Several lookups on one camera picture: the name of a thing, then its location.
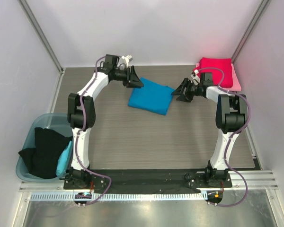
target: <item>black cloth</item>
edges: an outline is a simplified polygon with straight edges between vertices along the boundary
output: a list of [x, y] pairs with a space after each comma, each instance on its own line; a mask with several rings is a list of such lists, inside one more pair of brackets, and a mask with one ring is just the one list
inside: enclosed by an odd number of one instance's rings
[[19, 152], [28, 172], [43, 179], [56, 177], [58, 159], [72, 137], [65, 137], [54, 130], [35, 128], [35, 148]]

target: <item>white cable carrier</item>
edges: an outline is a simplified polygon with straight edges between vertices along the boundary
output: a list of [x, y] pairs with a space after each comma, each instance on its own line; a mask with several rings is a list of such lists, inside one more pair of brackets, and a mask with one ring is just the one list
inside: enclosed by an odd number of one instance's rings
[[[33, 192], [30, 201], [91, 201], [100, 196], [92, 193], [92, 198], [75, 199], [78, 192]], [[196, 194], [105, 194], [99, 201], [172, 201], [206, 200], [206, 191]]]

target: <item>wood grain surface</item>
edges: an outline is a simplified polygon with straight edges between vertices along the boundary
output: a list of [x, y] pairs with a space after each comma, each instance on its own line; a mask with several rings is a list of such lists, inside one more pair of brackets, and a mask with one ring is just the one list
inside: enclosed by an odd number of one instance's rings
[[[140, 66], [139, 77], [177, 88], [193, 66]], [[67, 113], [69, 93], [81, 90], [93, 68], [67, 68], [55, 112]], [[132, 90], [112, 81], [95, 100], [96, 123], [89, 139], [93, 169], [202, 168], [213, 154], [218, 130], [216, 104], [202, 97], [191, 103], [173, 98], [166, 116], [128, 107]], [[233, 148], [233, 167], [254, 167], [245, 133]]]

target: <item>red cloth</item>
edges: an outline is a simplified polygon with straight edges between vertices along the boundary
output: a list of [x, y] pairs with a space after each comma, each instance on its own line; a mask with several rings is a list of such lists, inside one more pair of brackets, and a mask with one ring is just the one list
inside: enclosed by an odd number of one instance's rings
[[[196, 69], [202, 69], [207, 67], [213, 67], [221, 69], [224, 72], [224, 80], [221, 83], [221, 87], [232, 87], [232, 68], [231, 68], [231, 58], [226, 59], [215, 59], [215, 58], [202, 58], [200, 60], [200, 66]], [[201, 70], [198, 73], [198, 77], [200, 77], [201, 72], [211, 72], [213, 74], [213, 84], [218, 85], [218, 83], [222, 79], [222, 74], [218, 70]]]

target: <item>laundry basket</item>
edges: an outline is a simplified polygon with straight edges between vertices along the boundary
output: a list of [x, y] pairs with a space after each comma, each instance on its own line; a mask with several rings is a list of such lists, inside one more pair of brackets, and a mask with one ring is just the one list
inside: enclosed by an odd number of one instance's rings
[[[35, 148], [35, 128], [40, 127], [43, 129], [52, 129], [56, 132], [60, 133], [61, 135], [65, 137], [72, 136], [71, 126], [67, 121], [67, 115], [64, 113], [46, 113], [38, 117], [34, 123], [32, 124], [32, 127], [29, 130], [29, 133], [27, 135], [27, 138], [24, 142], [23, 149], [25, 148]], [[68, 164], [70, 162], [70, 159], [72, 157], [72, 152], [69, 153], [68, 159], [66, 162], [66, 165], [64, 167], [64, 171], [61, 175], [52, 178], [52, 179], [42, 179], [40, 177], [31, 175], [26, 165], [24, 164], [24, 161], [22, 157], [19, 157], [17, 166], [16, 166], [16, 173], [17, 176], [23, 180], [23, 181], [32, 181], [32, 182], [51, 182], [58, 180], [60, 177], [65, 176], [65, 172], [67, 170]]]

